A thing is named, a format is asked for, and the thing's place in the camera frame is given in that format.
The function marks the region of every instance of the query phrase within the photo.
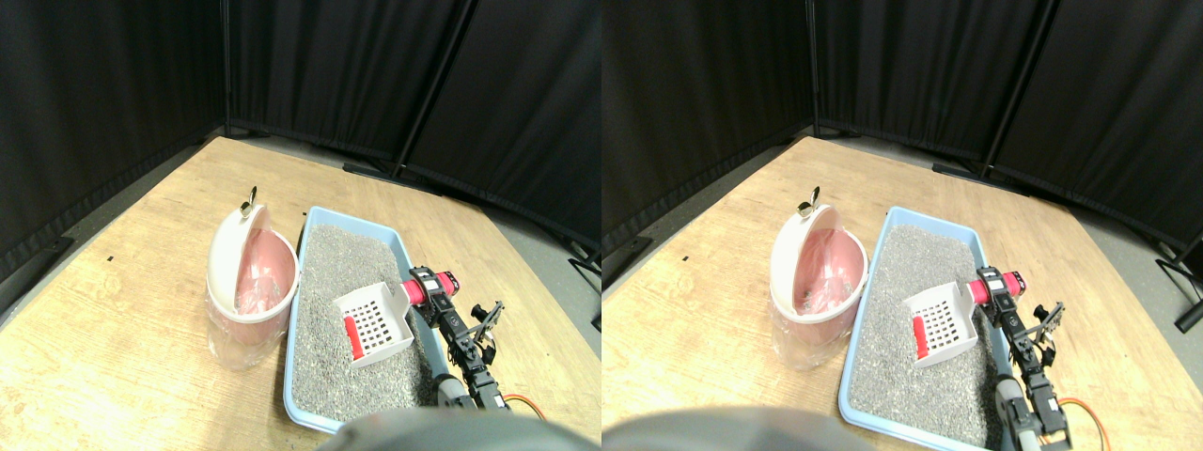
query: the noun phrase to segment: open lid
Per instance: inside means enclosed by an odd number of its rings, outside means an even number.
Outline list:
[[[799,259],[802,254],[802,245],[811,233],[820,230],[843,230],[843,218],[840,212],[829,204],[818,204],[819,189],[814,188],[811,195],[811,202],[802,202],[798,206],[798,213],[786,221],[786,225],[781,227],[781,232],[777,233],[777,241],[772,244],[772,255],[769,261],[769,290],[772,296],[774,304],[777,309],[786,315],[786,318],[796,322],[818,322],[825,321],[830,316],[835,316],[847,308],[848,302],[832,310],[825,313],[811,314],[811,315],[799,315],[794,309],[794,287],[795,278],[798,277],[798,265]],[[854,236],[851,236],[857,247],[860,247],[860,242],[857,241]],[[864,256],[864,249],[861,248],[861,259]],[[859,283],[863,285],[865,277],[860,277]],[[859,286],[854,292],[859,293]]]
[[[242,254],[250,232],[255,229],[272,229],[267,207],[255,203],[256,190],[257,188],[251,188],[250,198],[221,220],[209,243],[208,289],[218,308],[229,314],[235,313]]]

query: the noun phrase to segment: table surface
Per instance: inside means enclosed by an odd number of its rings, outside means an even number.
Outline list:
[[[396,229],[415,263],[454,271],[464,318],[503,299],[491,366],[502,392],[600,440],[600,361],[478,208],[217,138],[0,331],[0,447],[310,450],[330,437],[284,411],[283,344],[247,372],[208,350],[209,241],[253,185],[294,244],[302,213],[327,207]]]
[[[872,255],[893,206],[973,227],[988,261],[1030,281],[1031,310],[1066,303],[1056,331],[1056,393],[1085,400],[1116,449],[1203,443],[1203,397],[1152,320],[1063,207],[806,138],[664,245],[603,304],[603,427],[704,405],[783,405],[838,416],[845,356],[787,369],[772,351],[769,254],[795,207],[822,186]],[[1090,417],[1066,408],[1074,447],[1098,447]],[[877,447],[914,447],[845,423]]]

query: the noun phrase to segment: black curtain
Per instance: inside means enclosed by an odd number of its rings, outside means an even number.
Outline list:
[[[996,168],[1184,249],[1203,230],[1201,55],[1203,2],[1062,0]]]
[[[0,280],[223,117],[217,1],[0,2]]]
[[[462,1],[230,1],[231,124],[396,161]]]
[[[603,6],[606,255],[812,119],[804,1]]]
[[[818,124],[984,161],[1038,1],[814,1]]]
[[[598,8],[480,2],[407,168],[597,249]]]

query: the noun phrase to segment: litter box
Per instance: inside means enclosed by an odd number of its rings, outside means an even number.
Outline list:
[[[956,238],[970,247],[970,251],[973,253],[973,263],[977,265],[978,268],[986,266],[985,250],[982,249],[982,239],[978,238],[978,235],[973,231],[973,229],[960,224],[953,224],[943,219],[932,218],[902,207],[890,208],[889,213],[885,214],[885,224],[882,225],[882,235],[877,237],[877,247],[873,250],[873,260],[869,267],[869,283],[865,285],[865,295],[864,298],[860,299],[860,305],[858,307],[857,322],[852,326],[852,339],[848,343],[848,358],[845,360],[843,376],[840,379],[840,415],[843,416],[845,421],[852,425],[937,450],[982,450],[980,447],[956,441],[943,435],[937,435],[912,426],[902,425],[893,420],[887,420],[877,415],[853,409],[848,400],[848,388],[852,386],[852,370],[857,362],[857,344],[860,340],[860,326],[865,319],[865,305],[873,302],[873,274],[877,273],[877,262],[882,249],[885,248],[885,238],[889,236],[890,229],[896,225],[913,225],[935,235]],[[1011,352],[1007,349],[1006,336],[1002,334],[1001,328],[994,328],[990,331],[989,337],[991,346],[990,351],[994,355],[995,364],[1001,368],[1001,370],[1009,374]],[[1006,431],[1003,432],[1002,446],[1003,450],[1011,449],[1011,434]]]
[[[397,268],[401,271],[402,280],[411,279],[409,275],[409,268],[413,268],[414,266],[409,261],[409,254],[405,253],[405,244],[401,242],[401,236],[397,235],[397,231],[375,222],[366,221],[321,207],[309,208],[308,216],[304,221],[304,231],[308,231],[309,227],[322,224],[338,226],[348,232],[377,238],[384,242],[389,245],[389,249],[392,249],[392,254],[397,257]],[[304,254],[308,244],[308,242],[304,241],[303,233],[304,232],[302,232],[301,237],[302,274],[304,273]],[[296,403],[292,402],[292,368],[295,366],[292,358],[296,355],[297,314],[300,313],[300,310],[297,310],[297,305],[302,302],[307,302],[307,299],[301,297],[298,290],[296,298],[292,301],[292,315],[289,320],[289,349],[284,362],[284,410],[288,411],[289,417],[298,425],[333,434],[338,432],[338,428],[343,427],[342,421],[301,410],[297,408]],[[434,332],[426,325],[426,321],[415,322],[417,324],[417,327],[414,330],[414,334],[422,342],[422,351],[426,352],[426,360],[431,364],[431,376],[438,378],[439,374],[450,374],[446,362],[443,361],[440,338],[434,336]]]

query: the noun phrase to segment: litter scoop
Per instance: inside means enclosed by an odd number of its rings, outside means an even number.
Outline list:
[[[911,296],[903,303],[911,308],[917,355],[915,368],[953,358],[977,344],[973,327],[973,296],[961,290],[964,284],[950,281]]]
[[[351,291],[334,304],[343,311],[346,337],[351,339],[351,368],[383,361],[409,348],[414,332],[405,322],[409,296],[379,283]]]

